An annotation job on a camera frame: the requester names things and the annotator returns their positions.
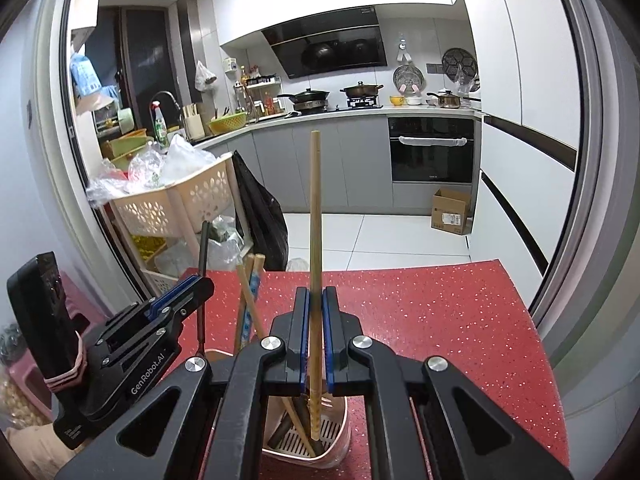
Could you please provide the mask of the cardboard box on floor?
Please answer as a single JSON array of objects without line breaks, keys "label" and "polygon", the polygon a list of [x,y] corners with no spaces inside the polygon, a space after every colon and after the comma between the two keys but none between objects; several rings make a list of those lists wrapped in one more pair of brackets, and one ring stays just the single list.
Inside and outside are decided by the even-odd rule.
[{"label": "cardboard box on floor", "polygon": [[471,210],[471,194],[440,188],[432,199],[432,228],[462,235]]}]

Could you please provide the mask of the brown pot on stove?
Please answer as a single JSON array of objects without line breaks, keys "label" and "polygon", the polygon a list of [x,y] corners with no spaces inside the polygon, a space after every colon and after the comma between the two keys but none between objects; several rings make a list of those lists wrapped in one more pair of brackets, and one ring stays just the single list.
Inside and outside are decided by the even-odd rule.
[{"label": "brown pot on stove", "polygon": [[378,107],[378,94],[383,88],[382,84],[364,84],[359,81],[354,86],[341,89],[341,92],[346,96],[348,107]]}]

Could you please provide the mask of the beige plastic storage cart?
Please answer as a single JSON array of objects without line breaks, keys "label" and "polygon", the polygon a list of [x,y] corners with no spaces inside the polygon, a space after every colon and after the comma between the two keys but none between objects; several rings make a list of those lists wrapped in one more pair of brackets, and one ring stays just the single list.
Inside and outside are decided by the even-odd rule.
[{"label": "beige plastic storage cart", "polygon": [[132,252],[136,252],[132,241],[135,236],[152,236],[183,240],[196,257],[202,223],[228,212],[240,222],[244,242],[241,254],[246,255],[253,246],[230,152],[172,185],[116,198],[110,206]]}]

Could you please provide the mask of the black wok on stove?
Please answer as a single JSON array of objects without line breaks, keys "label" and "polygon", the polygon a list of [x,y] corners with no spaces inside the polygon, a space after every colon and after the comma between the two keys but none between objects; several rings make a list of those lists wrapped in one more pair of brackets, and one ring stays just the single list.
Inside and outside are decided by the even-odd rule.
[{"label": "black wok on stove", "polygon": [[294,110],[299,113],[306,113],[310,110],[325,110],[328,106],[329,92],[312,90],[307,88],[298,93],[280,93],[278,98],[289,99],[294,106]]}]

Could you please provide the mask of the black garment hanging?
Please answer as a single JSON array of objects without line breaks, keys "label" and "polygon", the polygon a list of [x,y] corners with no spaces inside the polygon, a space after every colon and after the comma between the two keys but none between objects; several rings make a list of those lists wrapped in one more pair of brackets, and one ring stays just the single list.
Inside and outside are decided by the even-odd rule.
[{"label": "black garment hanging", "polygon": [[238,151],[233,152],[232,162],[253,252],[266,257],[267,271],[284,271],[288,265],[288,227],[281,206],[255,178]]}]

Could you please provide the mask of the plain wooden chopstick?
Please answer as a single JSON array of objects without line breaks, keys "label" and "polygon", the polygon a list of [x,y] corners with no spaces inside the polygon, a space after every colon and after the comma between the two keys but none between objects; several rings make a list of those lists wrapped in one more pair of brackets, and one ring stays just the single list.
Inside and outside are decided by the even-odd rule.
[{"label": "plain wooden chopstick", "polygon": [[[275,451],[267,446],[269,436],[253,437],[250,434],[250,426],[257,425],[262,431],[272,421],[272,401],[279,403],[285,398],[286,410],[298,430],[302,430],[291,399],[300,396],[300,390],[304,388],[303,338],[307,323],[306,307],[301,304],[294,311],[273,320],[273,334],[266,331],[262,338],[253,335],[250,343],[235,353],[240,360],[233,365],[231,383],[246,389],[241,393],[239,407],[246,408],[248,413],[241,417],[239,428],[235,430],[240,436],[247,437],[247,442],[242,445],[244,452],[254,444],[265,452]],[[312,458],[320,455],[316,442],[311,440],[305,444]]]}]

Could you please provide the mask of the built-in black oven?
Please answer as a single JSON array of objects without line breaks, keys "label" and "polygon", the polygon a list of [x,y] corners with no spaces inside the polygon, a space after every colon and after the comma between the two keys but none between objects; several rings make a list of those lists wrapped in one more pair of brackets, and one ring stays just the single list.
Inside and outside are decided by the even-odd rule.
[{"label": "built-in black oven", "polygon": [[473,119],[391,117],[387,122],[394,182],[472,183]]}]

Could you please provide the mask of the black range hood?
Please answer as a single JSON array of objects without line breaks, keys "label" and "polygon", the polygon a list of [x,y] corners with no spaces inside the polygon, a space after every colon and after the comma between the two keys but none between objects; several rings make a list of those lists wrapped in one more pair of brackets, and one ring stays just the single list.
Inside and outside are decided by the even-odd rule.
[{"label": "black range hood", "polygon": [[294,18],[262,34],[290,79],[387,65],[374,6]]}]

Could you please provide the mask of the black handle spoon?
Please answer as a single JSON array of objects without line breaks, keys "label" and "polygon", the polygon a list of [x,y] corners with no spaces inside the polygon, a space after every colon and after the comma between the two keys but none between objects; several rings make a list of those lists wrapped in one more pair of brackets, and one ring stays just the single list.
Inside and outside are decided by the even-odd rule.
[{"label": "black handle spoon", "polygon": [[292,431],[294,436],[299,440],[302,448],[307,451],[305,442],[311,443],[308,399],[306,396],[298,396],[297,398],[291,399],[293,412],[296,414],[297,419],[299,420],[299,426],[302,427],[302,430],[298,430],[294,424],[291,414],[286,410],[286,407],[284,406],[285,398],[280,399],[279,403],[281,408],[283,408],[283,411],[278,419],[277,426],[275,426],[269,434],[269,439],[267,440],[268,448],[272,448],[273,450],[280,448],[286,440],[286,435]]},{"label": "black handle spoon", "polygon": [[[207,258],[208,258],[208,240],[209,240],[210,222],[204,220],[201,229],[200,239],[200,255],[198,256],[198,274],[200,274],[202,289],[205,289],[205,281],[207,274]],[[202,294],[198,312],[196,312],[196,329],[198,330],[198,355],[205,356],[205,303],[207,296]]]}]

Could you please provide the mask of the blue patterned wooden chopstick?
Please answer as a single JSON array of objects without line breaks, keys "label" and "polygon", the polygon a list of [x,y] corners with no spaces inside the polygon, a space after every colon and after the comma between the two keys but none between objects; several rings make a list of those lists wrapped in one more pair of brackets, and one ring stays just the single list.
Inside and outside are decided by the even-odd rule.
[{"label": "blue patterned wooden chopstick", "polygon": [[236,316],[234,353],[239,353],[245,348],[253,335],[262,338],[266,334],[256,306],[265,261],[266,257],[262,254],[248,255],[244,263],[236,266],[236,276],[240,282],[240,300]]}]

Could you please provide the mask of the black kitchen faucet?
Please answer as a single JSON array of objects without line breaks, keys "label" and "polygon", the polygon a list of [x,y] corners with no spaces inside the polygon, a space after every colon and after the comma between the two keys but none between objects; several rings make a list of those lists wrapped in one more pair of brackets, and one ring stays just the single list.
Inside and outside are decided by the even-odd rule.
[{"label": "black kitchen faucet", "polygon": [[182,106],[170,91],[160,90],[156,92],[150,99],[149,110],[152,110],[155,103],[160,106],[160,111],[165,118],[165,124],[168,128],[183,127]]}]

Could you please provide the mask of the pink plastic stool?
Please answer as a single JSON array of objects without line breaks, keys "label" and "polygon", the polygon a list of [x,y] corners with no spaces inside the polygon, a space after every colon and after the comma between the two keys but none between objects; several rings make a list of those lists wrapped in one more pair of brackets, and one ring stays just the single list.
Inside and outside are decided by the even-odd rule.
[{"label": "pink plastic stool", "polygon": [[[61,273],[61,280],[66,293],[66,309],[73,328],[81,336],[85,336],[90,330],[105,322],[106,316],[65,272]],[[55,419],[52,411],[53,396],[44,383],[32,352],[26,350],[17,362],[9,367],[9,374],[36,410],[52,422]]]}]

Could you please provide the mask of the white refrigerator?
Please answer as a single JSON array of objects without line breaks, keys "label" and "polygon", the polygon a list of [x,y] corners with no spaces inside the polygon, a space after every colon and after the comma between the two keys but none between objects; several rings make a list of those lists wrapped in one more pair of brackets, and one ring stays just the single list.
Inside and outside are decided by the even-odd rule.
[{"label": "white refrigerator", "polygon": [[561,0],[465,0],[480,71],[475,261],[498,260],[529,306],[556,252],[582,132],[579,74]]}]

